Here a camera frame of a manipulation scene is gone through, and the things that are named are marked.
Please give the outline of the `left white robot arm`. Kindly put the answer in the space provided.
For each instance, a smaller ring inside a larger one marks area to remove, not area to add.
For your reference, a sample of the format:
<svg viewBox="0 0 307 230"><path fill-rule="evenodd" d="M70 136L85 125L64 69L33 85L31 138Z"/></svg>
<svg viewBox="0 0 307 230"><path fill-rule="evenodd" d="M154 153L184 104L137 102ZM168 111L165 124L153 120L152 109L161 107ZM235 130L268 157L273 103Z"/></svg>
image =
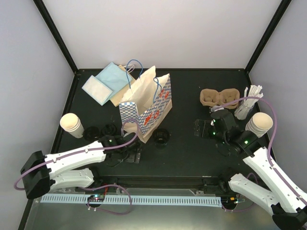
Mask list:
<svg viewBox="0 0 307 230"><path fill-rule="evenodd" d="M126 161L138 162L142 143L134 133L125 136L105 135L86 146L62 153L44 155L36 151L21 168L21 180L27 199L39 198L48 192L68 187L90 188L98 191L103 179L88 165Z"/></svg>

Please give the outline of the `checkered pastry paper bag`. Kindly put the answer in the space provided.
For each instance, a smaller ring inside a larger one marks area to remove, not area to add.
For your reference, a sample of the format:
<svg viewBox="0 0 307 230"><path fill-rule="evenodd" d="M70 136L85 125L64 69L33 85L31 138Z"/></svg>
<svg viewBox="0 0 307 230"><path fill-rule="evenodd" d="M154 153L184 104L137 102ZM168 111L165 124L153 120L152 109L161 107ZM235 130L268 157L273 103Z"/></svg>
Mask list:
<svg viewBox="0 0 307 230"><path fill-rule="evenodd" d="M146 143L172 108L171 78L152 66L131 84L119 102L122 129Z"/></svg>

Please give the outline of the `black printed coffee cup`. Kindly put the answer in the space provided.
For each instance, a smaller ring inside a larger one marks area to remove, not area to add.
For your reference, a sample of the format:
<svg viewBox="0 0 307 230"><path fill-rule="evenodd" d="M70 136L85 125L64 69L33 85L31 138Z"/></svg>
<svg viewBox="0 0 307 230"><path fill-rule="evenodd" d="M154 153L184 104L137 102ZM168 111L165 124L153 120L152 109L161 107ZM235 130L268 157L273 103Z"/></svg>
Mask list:
<svg viewBox="0 0 307 230"><path fill-rule="evenodd" d="M169 132L164 128L158 128L153 132L153 141L155 146L159 149L163 149L170 139Z"/></svg>

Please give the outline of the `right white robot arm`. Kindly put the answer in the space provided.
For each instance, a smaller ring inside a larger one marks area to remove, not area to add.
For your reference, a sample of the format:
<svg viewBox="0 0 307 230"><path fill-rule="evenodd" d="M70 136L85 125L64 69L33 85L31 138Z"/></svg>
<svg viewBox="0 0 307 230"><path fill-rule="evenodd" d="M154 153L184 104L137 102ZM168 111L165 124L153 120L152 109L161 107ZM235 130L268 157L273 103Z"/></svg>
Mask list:
<svg viewBox="0 0 307 230"><path fill-rule="evenodd" d="M300 230L307 222L307 194L302 191L268 156L258 137L244 131L230 111L211 113L211 120L194 122L194 135L214 139L216 148L225 155L235 155L249 166L266 184L263 188L243 174L228 168L220 175L219 190L239 193L268 212L281 230Z"/></svg>

